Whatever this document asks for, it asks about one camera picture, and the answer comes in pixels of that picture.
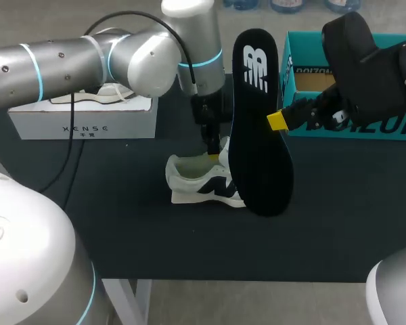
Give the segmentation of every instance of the black cable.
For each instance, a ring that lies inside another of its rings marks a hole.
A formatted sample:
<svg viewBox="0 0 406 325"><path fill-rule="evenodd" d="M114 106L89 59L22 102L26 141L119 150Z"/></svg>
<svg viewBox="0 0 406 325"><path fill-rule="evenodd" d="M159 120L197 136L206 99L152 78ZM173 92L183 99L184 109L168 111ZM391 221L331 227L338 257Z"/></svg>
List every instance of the black cable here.
<svg viewBox="0 0 406 325"><path fill-rule="evenodd" d="M165 29L167 29L177 40L177 42L180 44L183 54L185 55L185 58L187 59L187 63L189 66L189 73L191 75L191 82L195 85L196 84L196 78L194 76L194 68L192 66L192 61L191 61L191 57L189 56L189 52L185 46L185 43L183 42L182 38L163 20L161 20L160 18L153 16L151 14L145 13L145 12L138 12L138 11L134 11L134 10L124 10L122 12L114 12L112 14L108 14L102 18L100 18L99 20L97 20L96 22L94 22L89 29L86 30L86 32L84 33L84 35L88 35L90 34L93 29L95 29L97 26L99 26L101 23L105 22L106 20L109 20L111 18L114 17L119 17L119 16L125 16L125 15L135 15L135 16L143 16L146 18L149 18L157 23L159 23L160 25L162 25L163 27L165 27ZM48 190L63 174L66 165L69 162L69 158L70 158L70 153L72 152L72 143L73 143L73 137L74 137L74 116L75 116L75 94L71 93L70 94L70 132L69 132L69 140L68 140L68 151L66 153L66 158L62 164L62 167L60 168L59 172L57 173L57 175L43 188L41 188L38 192L39 193L43 193L46 190ZM85 141L83 140L83 143L81 145L81 149L80 152L78 154L78 160L76 162L76 166L74 168L73 174L72 174L72 179L68 188L68 191L66 193L66 199L65 199L65 203L64 203L64 207L66 206L66 203L68 202L69 199L69 195L70 195L70 190L72 188L72 184L74 183L74 179L75 179L75 175L76 175L76 171L78 169L78 164L80 162L80 157L81 154L83 152L83 146L84 146Z"/></svg>
<svg viewBox="0 0 406 325"><path fill-rule="evenodd" d="M187 63L188 63L188 66L189 66L189 73L191 75L191 82L194 85L196 84L196 78L194 76L194 68L192 66L191 57L189 56L189 52L188 52L182 38L166 22L164 22L164 20L161 20L160 18L158 18L158 17L156 17L154 15L148 14L146 12L136 12L134 10L124 10L122 12L113 12L112 14L106 15L106 16L100 18L99 20L97 20L96 22L94 22L92 24L92 26L90 26L89 29L86 30L85 35L88 35L89 33L91 33L93 31L93 29L98 27L101 23L105 22L106 20L109 20L109 19L114 18L114 17L125 16L125 15L143 16L143 17L152 19L153 21L155 21L155 22L159 23L160 25L162 25L163 27L165 27L165 29L167 29L170 32L170 34L172 34L176 38L177 42L181 46L183 54L185 55L185 58L187 59Z"/></svg>
<svg viewBox="0 0 406 325"><path fill-rule="evenodd" d="M70 197L70 191L72 189L72 186L74 185L74 181L75 181L75 177L76 177L76 172L78 171L78 166L80 165L80 160L81 160L81 154L83 153L83 149L84 149L84 145L85 145L86 141L83 140L80 150L78 151L78 156L77 156L77 160L76 160L76 165L74 168L74 171L72 172L72 177L70 178L70 182L68 184L68 189L66 190L66 196L65 199L63 201L63 206L62 206L62 210L64 211L66 208L66 205L68 205L68 201L69 201L69 197Z"/></svg>
<svg viewBox="0 0 406 325"><path fill-rule="evenodd" d="M41 188L38 192L43 193L46 190L48 190L59 178L62 176L66 165L68 164L69 158L70 158L70 153L72 152L72 143L73 143L73 137L74 137L74 118L75 118L75 94L71 93L70 94L70 130L69 130L69 140L68 140L68 151L66 153L66 158L64 162L62 163L62 167L60 167L60 170L58 173L55 175L55 177L49 181L47 185L45 185L43 188Z"/></svg>

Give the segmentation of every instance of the white shoe box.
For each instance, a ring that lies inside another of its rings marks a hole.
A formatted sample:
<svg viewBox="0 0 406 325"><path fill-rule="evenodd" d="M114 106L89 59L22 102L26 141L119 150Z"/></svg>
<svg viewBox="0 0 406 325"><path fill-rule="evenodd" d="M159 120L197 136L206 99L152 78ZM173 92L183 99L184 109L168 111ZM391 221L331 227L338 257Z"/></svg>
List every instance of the white shoe box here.
<svg viewBox="0 0 406 325"><path fill-rule="evenodd" d="M128 102L75 103L74 139L154 138L158 98L141 96ZM68 139L70 104L49 100L9 110L21 139Z"/></svg>

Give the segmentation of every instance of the teal shoe box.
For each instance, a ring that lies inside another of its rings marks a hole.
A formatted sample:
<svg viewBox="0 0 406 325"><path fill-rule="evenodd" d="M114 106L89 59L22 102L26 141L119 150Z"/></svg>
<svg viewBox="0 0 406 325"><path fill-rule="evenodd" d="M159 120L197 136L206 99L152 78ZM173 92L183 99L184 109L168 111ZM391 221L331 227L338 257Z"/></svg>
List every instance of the teal shoe box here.
<svg viewBox="0 0 406 325"><path fill-rule="evenodd" d="M381 48L406 41L406 35L400 34L374 34L373 36L376 45ZM334 82L323 52L321 33L289 32L280 72L282 107L285 108L294 100L301 98L316 98ZM350 120L345 120L335 131L329 131L323 127L311 130L305 123L300 128L289 131L288 134L299 137L406 140L406 114L366 127L356 127Z"/></svg>

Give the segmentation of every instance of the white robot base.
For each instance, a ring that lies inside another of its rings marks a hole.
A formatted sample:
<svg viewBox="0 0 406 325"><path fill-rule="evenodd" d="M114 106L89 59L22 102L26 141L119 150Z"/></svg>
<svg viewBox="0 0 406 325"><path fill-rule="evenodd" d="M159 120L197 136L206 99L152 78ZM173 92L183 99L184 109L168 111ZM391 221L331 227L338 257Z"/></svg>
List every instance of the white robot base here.
<svg viewBox="0 0 406 325"><path fill-rule="evenodd" d="M114 315L65 212L0 174L0 325L111 325Z"/></svg>

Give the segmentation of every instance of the white logo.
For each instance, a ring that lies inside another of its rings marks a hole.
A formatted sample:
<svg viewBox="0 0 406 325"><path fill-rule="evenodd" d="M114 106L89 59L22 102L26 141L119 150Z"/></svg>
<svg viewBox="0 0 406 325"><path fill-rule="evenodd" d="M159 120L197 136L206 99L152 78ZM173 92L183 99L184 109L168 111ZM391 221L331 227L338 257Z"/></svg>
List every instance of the white logo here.
<svg viewBox="0 0 406 325"><path fill-rule="evenodd" d="M262 79L268 74L266 54L264 51L262 49L254 50L251 46L246 45L244 47L244 66L250 69L244 73L245 82L253 85L252 81L254 80L254 86L260 88L260 90L263 90L264 85L265 93L267 93L268 82Z"/></svg>

